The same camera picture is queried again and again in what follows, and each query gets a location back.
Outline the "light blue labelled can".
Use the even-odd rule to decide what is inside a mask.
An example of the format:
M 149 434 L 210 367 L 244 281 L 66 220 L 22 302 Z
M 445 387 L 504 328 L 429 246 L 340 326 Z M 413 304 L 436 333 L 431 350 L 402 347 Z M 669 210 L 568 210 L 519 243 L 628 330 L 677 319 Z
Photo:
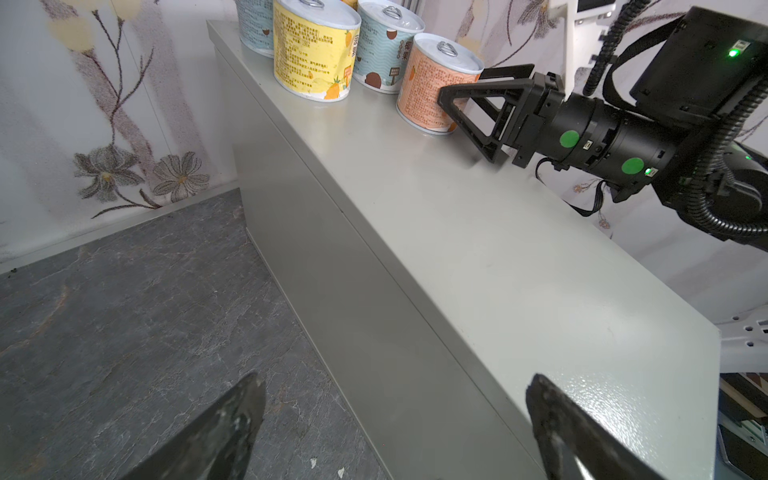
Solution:
M 241 42 L 254 52 L 273 58 L 273 1 L 236 0 Z

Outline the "brown labelled can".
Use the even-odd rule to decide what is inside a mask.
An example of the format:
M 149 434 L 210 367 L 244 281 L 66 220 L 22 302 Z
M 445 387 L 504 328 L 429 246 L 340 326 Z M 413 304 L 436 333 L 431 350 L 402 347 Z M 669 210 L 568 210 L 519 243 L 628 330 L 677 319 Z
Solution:
M 444 37 L 416 34 L 396 108 L 410 125 L 429 134 L 448 135 L 457 126 L 438 104 L 440 90 L 475 83 L 483 61 L 471 50 Z

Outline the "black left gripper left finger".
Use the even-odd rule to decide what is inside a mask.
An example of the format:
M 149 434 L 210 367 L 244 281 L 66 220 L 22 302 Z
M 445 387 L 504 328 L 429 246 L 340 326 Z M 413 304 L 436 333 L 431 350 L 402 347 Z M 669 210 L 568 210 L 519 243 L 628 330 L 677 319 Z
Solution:
M 242 479 L 266 407 L 266 385 L 245 375 L 126 479 Z

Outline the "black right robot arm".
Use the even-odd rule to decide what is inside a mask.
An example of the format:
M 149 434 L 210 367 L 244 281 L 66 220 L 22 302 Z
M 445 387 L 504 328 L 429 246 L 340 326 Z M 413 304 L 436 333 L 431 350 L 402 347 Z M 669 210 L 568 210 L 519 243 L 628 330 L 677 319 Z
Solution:
M 620 49 L 643 8 L 622 9 L 579 93 L 516 65 L 443 87 L 438 104 L 491 163 L 584 171 L 596 207 L 652 187 L 685 223 L 765 249 L 767 159 L 738 135 L 767 98 L 766 27 L 694 7 Z

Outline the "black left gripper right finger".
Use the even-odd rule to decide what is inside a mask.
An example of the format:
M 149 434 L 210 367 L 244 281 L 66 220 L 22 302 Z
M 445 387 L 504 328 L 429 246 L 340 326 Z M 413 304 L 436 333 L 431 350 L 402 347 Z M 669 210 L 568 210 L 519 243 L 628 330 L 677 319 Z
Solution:
M 659 479 L 548 377 L 537 373 L 526 389 L 545 475 L 549 479 Z

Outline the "yellow can with silver lid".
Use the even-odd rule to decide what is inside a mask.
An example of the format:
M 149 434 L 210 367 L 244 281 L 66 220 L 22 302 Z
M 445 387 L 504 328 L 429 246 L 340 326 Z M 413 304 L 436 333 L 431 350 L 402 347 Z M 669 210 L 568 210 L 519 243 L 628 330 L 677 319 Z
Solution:
M 293 94 L 316 102 L 349 95 L 362 19 L 342 1 L 273 3 L 274 76 Z

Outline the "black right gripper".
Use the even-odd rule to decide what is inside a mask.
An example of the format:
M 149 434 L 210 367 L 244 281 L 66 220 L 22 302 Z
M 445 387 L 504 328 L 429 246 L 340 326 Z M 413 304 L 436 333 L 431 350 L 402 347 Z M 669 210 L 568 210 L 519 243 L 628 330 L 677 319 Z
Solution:
M 538 137 L 563 102 L 563 80 L 554 73 L 534 73 L 534 64 L 486 68 L 477 83 L 440 89 L 438 105 L 492 164 L 526 168 Z

